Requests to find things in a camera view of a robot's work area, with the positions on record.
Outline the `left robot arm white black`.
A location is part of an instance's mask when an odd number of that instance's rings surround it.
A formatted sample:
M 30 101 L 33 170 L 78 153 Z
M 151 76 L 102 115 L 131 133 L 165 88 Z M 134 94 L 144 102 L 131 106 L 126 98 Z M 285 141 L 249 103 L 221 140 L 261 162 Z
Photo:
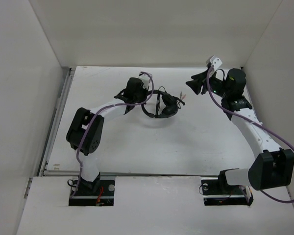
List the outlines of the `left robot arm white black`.
M 100 187 L 100 172 L 94 152 L 99 147 L 103 125 L 119 116 L 126 115 L 135 106 L 145 104 L 154 89 L 152 75 L 141 72 L 138 77 L 129 78 L 126 87 L 106 104 L 92 109 L 79 108 L 66 135 L 80 165 L 78 180 L 70 185 L 74 196 L 83 186 L 89 194 L 95 194 Z

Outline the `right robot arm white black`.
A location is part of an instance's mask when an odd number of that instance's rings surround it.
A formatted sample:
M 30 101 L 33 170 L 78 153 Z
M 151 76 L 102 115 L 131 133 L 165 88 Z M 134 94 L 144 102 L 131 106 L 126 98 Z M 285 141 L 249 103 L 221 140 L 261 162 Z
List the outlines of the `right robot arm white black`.
M 208 89 L 222 98 L 221 108 L 229 120 L 240 130 L 249 144 L 255 161 L 247 169 L 228 169 L 219 174 L 217 187 L 228 193 L 235 186 L 249 186 L 255 190 L 278 188 L 291 183 L 294 152 L 282 148 L 257 119 L 252 105 L 244 97 L 246 74 L 241 69 L 230 69 L 223 80 L 208 72 L 193 75 L 186 85 L 195 94 L 205 94 Z

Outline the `black headphones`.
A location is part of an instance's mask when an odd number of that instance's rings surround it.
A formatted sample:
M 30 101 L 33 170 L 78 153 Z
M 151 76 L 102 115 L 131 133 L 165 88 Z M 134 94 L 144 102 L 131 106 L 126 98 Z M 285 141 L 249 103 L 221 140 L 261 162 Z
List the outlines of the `black headphones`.
M 171 118 L 177 114 L 181 104 L 185 105 L 181 98 L 173 96 L 166 91 L 154 90 L 153 94 L 157 95 L 154 113 L 149 112 L 145 108 L 146 103 L 141 105 L 143 113 L 149 118 Z

